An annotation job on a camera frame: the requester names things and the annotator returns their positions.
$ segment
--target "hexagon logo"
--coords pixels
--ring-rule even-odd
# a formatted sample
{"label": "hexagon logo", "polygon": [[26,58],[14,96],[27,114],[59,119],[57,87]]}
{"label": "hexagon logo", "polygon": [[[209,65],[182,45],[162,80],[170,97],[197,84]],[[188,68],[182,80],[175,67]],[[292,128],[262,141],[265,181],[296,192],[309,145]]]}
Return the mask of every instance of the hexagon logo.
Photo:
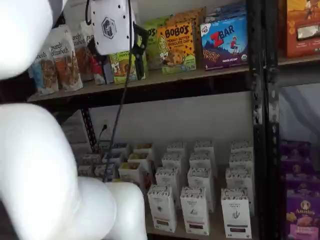
{"label": "hexagon logo", "polygon": [[108,39],[113,39],[117,32],[115,20],[110,17],[106,17],[101,25],[103,35],[105,35]]}

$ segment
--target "granola bag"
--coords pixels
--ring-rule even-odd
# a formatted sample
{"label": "granola bag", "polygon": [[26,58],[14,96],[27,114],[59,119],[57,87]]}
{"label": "granola bag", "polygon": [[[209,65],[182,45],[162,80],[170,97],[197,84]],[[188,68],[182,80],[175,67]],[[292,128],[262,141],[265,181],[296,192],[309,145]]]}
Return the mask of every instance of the granola bag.
{"label": "granola bag", "polygon": [[68,26],[54,28],[48,36],[48,41],[63,89],[66,92],[81,89],[83,83],[72,34]]}
{"label": "granola bag", "polygon": [[59,91],[56,66],[48,45],[44,45],[36,56],[31,65],[31,72],[40,95]]}
{"label": "granola bag", "polygon": [[94,75],[91,68],[92,55],[87,47],[87,43],[80,26],[78,26],[76,30],[72,30],[72,40],[82,81],[93,80]]}
{"label": "granola bag", "polygon": [[[85,42],[88,45],[90,40],[94,37],[94,30],[91,25],[87,25],[85,21],[80,23],[81,26],[81,31],[84,36]],[[111,69],[110,62],[108,61],[104,66],[103,69],[99,62],[92,56],[90,53],[90,60],[91,60],[91,71],[93,73],[94,77],[94,82],[96,85],[101,85],[101,84],[112,84],[114,82],[114,77]]]}

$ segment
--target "logo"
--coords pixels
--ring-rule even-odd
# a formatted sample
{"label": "logo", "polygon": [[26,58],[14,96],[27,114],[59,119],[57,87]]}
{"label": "logo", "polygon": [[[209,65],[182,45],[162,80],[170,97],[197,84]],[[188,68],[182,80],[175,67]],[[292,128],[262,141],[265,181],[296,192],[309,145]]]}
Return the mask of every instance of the logo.
{"label": "logo", "polygon": [[304,200],[304,201],[302,201],[301,202],[301,208],[303,209],[303,210],[309,210],[310,209],[310,207],[311,207],[311,204],[310,204],[310,202],[308,202],[308,201],[306,201],[306,200]]}
{"label": "logo", "polygon": [[113,39],[115,34],[117,33],[116,23],[110,17],[106,17],[102,24],[102,32],[103,35],[106,36],[108,39]]}
{"label": "logo", "polygon": [[201,32],[203,32],[203,33],[207,33],[207,32],[208,32],[208,28],[207,28],[207,26],[204,26],[204,28],[202,28],[202,29],[201,29]]}

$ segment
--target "power cord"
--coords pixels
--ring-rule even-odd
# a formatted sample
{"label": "power cord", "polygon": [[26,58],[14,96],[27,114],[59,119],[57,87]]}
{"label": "power cord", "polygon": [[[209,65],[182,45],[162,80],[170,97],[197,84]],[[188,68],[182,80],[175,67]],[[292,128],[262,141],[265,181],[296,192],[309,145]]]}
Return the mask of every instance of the power cord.
{"label": "power cord", "polygon": [[128,9],[129,9],[129,67],[127,69],[126,72],[126,80],[124,83],[124,90],[122,93],[122,97],[121,97],[121,101],[120,101],[120,105],[118,108],[118,111],[116,113],[116,117],[115,117],[115,121],[114,121],[114,126],[112,129],[112,135],[111,135],[111,139],[110,139],[110,146],[107,152],[107,156],[106,156],[106,163],[105,163],[105,169],[104,169],[104,174],[103,174],[103,178],[102,181],[105,183],[106,179],[107,179],[107,169],[108,169],[108,164],[109,164],[109,159],[111,156],[111,151],[112,151],[112,146],[114,144],[114,139],[115,139],[115,134],[116,134],[116,130],[117,130],[117,125],[118,125],[118,121],[119,121],[119,117],[120,117],[120,113],[122,110],[122,107],[124,105],[125,102],[125,98],[126,98],[126,93],[127,93],[127,87],[128,87],[128,83],[129,83],[129,77],[130,77],[130,72],[131,72],[131,67],[132,67],[132,13],[131,13],[131,0],[128,0]]}
{"label": "power cord", "polygon": [[99,138],[98,138],[98,143],[97,143],[97,152],[99,153],[99,145],[100,145],[100,138],[101,138],[101,135],[102,133],[108,128],[107,124],[104,124],[102,129],[101,129],[101,132],[99,134]]}
{"label": "power cord", "polygon": [[90,19],[90,21],[88,21],[89,2],[90,2],[90,0],[86,0],[86,4],[85,4],[85,14],[84,14],[84,16],[85,16],[85,22],[86,22],[87,25],[90,25],[90,24],[91,24],[91,19]]}

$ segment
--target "bobo's box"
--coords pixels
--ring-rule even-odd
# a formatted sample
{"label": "bobo's box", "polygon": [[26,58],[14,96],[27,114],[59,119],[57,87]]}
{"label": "bobo's box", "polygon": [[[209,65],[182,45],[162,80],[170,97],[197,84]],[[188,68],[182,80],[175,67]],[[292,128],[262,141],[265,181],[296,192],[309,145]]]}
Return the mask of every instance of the bobo's box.
{"label": "bobo's box", "polygon": [[318,0],[280,1],[279,12],[282,19],[280,30],[283,31],[282,33],[286,32],[285,44],[288,57],[320,53],[318,2]]}
{"label": "bobo's box", "polygon": [[152,185],[148,191],[148,200],[154,227],[174,233],[177,216],[172,187]]}
{"label": "bobo's box", "polygon": [[162,72],[174,74],[195,70],[196,50],[193,22],[160,27],[156,31]]}
{"label": "bobo's box", "polygon": [[288,190],[286,199],[286,238],[318,240],[320,195],[309,190]]}
{"label": "bobo's box", "polygon": [[249,200],[245,188],[222,188],[221,205],[227,238],[251,239]]}
{"label": "bobo's box", "polygon": [[222,69],[248,61],[247,17],[201,24],[205,70]]}

